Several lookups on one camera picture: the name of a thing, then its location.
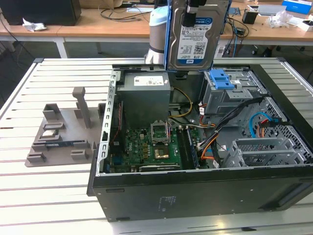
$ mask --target plastic bag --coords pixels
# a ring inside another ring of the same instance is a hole
[[[288,14],[287,11],[279,11],[276,13],[275,16],[270,16],[266,20],[266,23],[271,27],[271,28],[276,28],[276,27],[289,27],[287,22],[293,17],[293,15]]]

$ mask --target blue cable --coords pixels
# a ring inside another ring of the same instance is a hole
[[[234,46],[234,51],[233,51],[233,57],[234,57],[234,55],[235,55],[235,52],[236,52],[236,47],[237,47],[237,28],[235,27],[234,28],[235,29],[235,33],[236,33],[236,38],[235,38],[235,46]]]
[[[267,115],[266,113],[257,112],[256,114],[252,115],[252,117],[250,117],[250,120],[249,120],[249,130],[250,130],[252,138],[255,138],[255,134],[254,134],[254,131],[253,131],[253,126],[252,126],[253,118],[255,116],[259,115],[259,114],[264,115],[269,121],[272,121],[272,118],[269,115]]]

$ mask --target floor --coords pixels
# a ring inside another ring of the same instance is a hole
[[[23,44],[34,57],[60,58],[54,43],[26,42]],[[0,107],[33,62],[32,57],[22,49],[20,44],[15,42],[14,45],[16,51],[13,53],[0,50]],[[149,49],[148,43],[102,43],[103,53],[98,54],[95,43],[67,43],[66,46],[71,58],[143,57]],[[264,48],[259,47],[259,52],[262,52]],[[252,50],[253,46],[243,46],[238,57],[252,57]],[[313,47],[306,47],[304,51],[300,51],[299,47],[284,46],[280,51],[274,50],[272,56],[284,57],[304,78],[308,77],[313,68]],[[309,82],[313,84],[313,74]]]

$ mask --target white label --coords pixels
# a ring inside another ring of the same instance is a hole
[[[134,86],[163,86],[162,76],[137,76],[134,77]]]
[[[213,166],[215,168],[220,168],[220,164],[218,164],[217,161],[215,161],[215,160],[213,161]]]
[[[203,108],[203,107],[200,107],[200,108],[199,108],[199,111],[200,111],[200,114],[201,114],[201,115],[204,115],[204,108]]]
[[[230,80],[230,83],[232,83],[232,84],[241,84],[239,80]]]
[[[179,38],[178,59],[187,59],[187,64],[193,64],[194,59],[203,59],[207,38],[205,33],[212,24],[195,24],[194,27],[181,27]]]

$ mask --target green circuit board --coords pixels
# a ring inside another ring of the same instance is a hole
[[[190,129],[194,144],[199,142],[197,128]],[[164,129],[154,129],[154,137],[164,137]],[[144,165],[177,165],[181,167],[176,129],[172,129],[168,144],[153,144],[151,129],[129,129],[125,136],[125,153],[112,156],[111,170],[115,173],[130,172],[131,167]]]

